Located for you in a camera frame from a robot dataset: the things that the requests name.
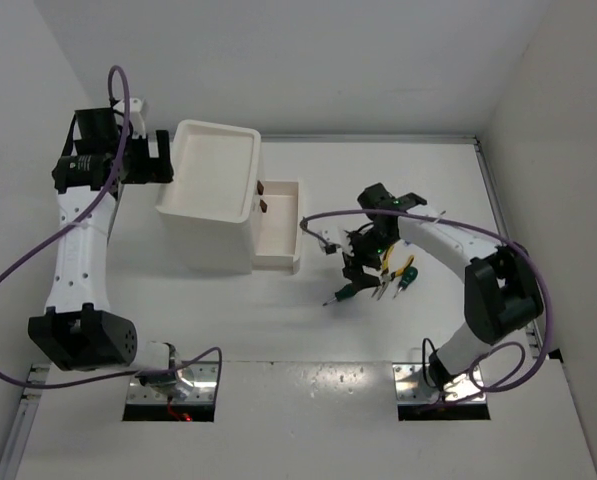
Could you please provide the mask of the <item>green stubby phillips screwdriver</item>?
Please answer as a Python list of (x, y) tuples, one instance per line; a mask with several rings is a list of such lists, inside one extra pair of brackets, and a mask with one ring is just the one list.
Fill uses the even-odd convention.
[(323, 306), (328, 306), (333, 303), (348, 300), (350, 298), (353, 298), (357, 293), (357, 288), (352, 283), (349, 283), (342, 287), (340, 290), (336, 291), (330, 299), (326, 300), (323, 303)]

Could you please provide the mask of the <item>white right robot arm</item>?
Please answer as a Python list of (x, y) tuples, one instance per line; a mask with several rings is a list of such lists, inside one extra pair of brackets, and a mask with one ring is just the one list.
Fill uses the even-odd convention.
[(543, 313), (538, 276), (522, 247), (444, 220), (423, 197), (396, 197), (381, 183), (367, 187), (357, 201), (368, 225), (339, 234), (343, 275), (354, 291), (382, 290), (389, 284), (384, 260), (399, 241), (431, 255), (463, 284), (464, 321), (430, 354), (423, 369), (428, 388), (441, 390)]

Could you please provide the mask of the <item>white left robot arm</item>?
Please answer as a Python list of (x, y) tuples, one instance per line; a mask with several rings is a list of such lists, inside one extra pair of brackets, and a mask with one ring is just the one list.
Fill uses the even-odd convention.
[(133, 98), (112, 107), (76, 111), (70, 137), (52, 171), (61, 226), (54, 280), (45, 311), (28, 321), (28, 335), (63, 371), (135, 369), (141, 374), (173, 365), (172, 345), (139, 338), (133, 322), (111, 311), (106, 263), (109, 236), (127, 184), (173, 179), (167, 131), (149, 153), (147, 106)]

